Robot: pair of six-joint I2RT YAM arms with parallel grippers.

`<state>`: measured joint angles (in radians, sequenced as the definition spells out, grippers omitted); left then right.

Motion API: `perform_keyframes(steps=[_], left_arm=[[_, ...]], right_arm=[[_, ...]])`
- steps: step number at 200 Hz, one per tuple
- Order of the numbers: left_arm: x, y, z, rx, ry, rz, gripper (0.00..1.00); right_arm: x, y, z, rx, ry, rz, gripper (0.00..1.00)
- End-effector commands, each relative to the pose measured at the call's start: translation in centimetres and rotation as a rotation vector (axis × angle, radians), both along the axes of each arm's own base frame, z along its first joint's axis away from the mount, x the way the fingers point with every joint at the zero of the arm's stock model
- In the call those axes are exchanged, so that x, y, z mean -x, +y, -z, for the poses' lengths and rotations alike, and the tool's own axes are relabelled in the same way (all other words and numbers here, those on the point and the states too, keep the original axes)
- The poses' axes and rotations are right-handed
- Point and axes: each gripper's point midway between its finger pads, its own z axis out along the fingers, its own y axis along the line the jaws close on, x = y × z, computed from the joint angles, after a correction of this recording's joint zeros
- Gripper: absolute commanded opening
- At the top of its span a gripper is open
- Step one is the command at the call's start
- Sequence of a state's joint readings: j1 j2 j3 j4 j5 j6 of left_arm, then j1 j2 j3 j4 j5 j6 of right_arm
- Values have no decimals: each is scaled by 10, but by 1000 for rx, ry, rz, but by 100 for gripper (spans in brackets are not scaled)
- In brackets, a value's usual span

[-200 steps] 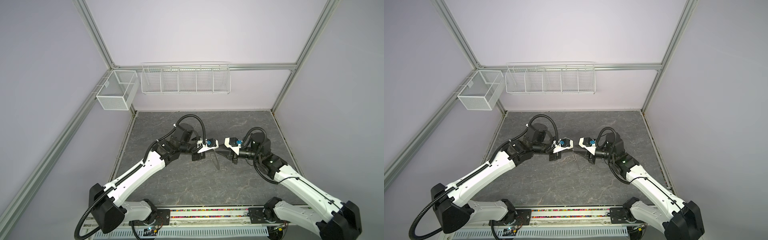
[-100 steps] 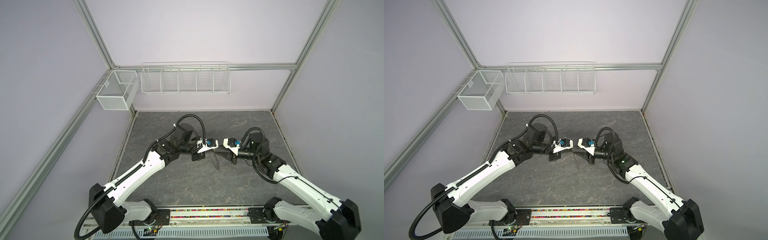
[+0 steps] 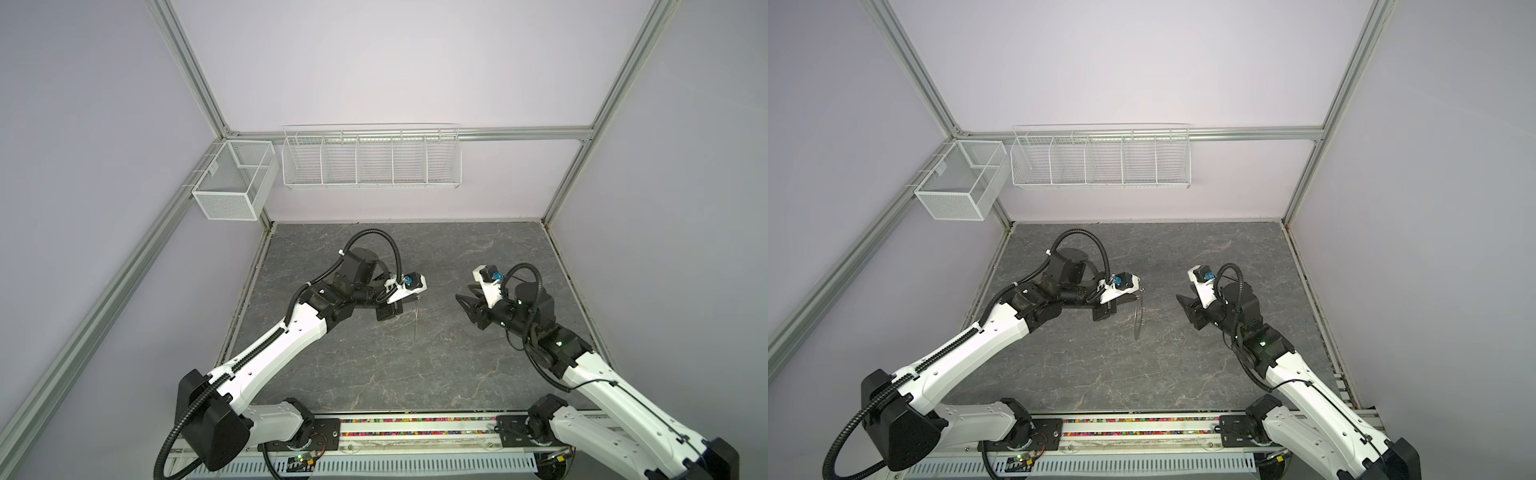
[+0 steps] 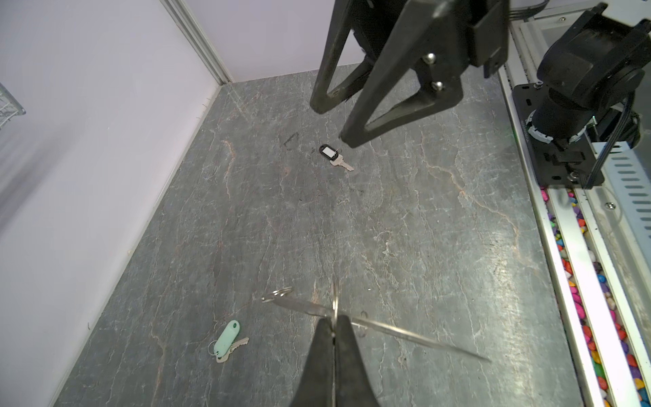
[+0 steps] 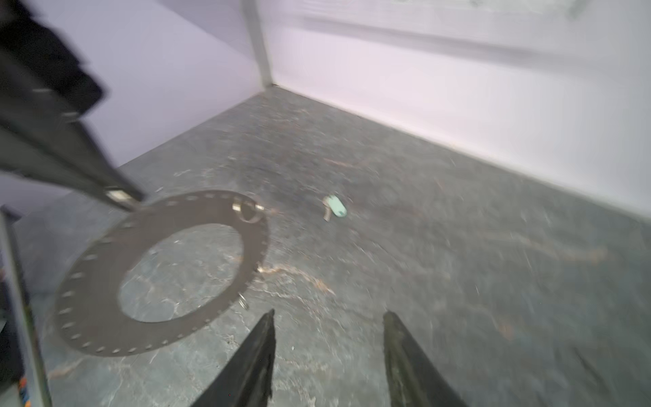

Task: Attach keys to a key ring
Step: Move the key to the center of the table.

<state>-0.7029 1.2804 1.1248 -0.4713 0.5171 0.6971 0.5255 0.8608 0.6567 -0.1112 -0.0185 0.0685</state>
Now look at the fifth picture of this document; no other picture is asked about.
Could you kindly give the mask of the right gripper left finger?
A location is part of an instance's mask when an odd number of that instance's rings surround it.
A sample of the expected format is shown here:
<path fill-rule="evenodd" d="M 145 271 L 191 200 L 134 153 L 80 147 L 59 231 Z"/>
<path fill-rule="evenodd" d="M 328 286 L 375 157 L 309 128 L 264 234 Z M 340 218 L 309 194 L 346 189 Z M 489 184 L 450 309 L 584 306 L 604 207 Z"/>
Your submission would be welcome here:
<path fill-rule="evenodd" d="M 193 407 L 267 407 L 276 357 L 275 311 L 259 319 L 224 369 Z"/>

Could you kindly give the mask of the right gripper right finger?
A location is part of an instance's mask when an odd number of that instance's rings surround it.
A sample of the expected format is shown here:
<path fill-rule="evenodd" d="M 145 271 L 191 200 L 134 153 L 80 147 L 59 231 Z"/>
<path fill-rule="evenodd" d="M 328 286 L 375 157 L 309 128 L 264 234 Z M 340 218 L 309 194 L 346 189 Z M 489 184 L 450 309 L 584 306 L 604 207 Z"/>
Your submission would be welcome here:
<path fill-rule="evenodd" d="M 388 311 L 384 314 L 383 327 L 384 359 L 392 407 L 467 406 L 396 313 Z"/>

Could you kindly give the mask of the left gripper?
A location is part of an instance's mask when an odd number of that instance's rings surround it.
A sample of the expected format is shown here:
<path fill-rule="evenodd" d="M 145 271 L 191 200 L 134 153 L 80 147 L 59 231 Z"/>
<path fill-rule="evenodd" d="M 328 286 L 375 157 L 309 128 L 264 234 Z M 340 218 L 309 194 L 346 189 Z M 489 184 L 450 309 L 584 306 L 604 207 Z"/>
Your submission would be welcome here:
<path fill-rule="evenodd" d="M 108 162 L 82 122 L 104 90 L 62 39 L 21 1 L 3 1 L 1 49 L 1 170 L 123 210 L 140 205 L 145 193 Z"/>

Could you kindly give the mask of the grey perforated ring disc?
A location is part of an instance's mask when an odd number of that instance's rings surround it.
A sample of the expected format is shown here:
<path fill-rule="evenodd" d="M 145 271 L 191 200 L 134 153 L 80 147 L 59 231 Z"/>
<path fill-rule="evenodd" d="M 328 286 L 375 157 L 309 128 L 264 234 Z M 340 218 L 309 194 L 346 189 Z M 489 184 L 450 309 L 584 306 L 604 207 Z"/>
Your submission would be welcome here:
<path fill-rule="evenodd" d="M 166 322 L 122 311 L 125 275 L 158 242 L 218 224 L 237 231 L 242 259 L 232 283 L 197 310 Z M 99 357 L 131 356 L 168 346 L 208 326 L 237 303 L 264 263 L 270 230 L 264 207 L 242 193 L 207 190 L 161 199 L 131 213 L 76 261 L 59 287 L 56 327 L 73 349 Z"/>

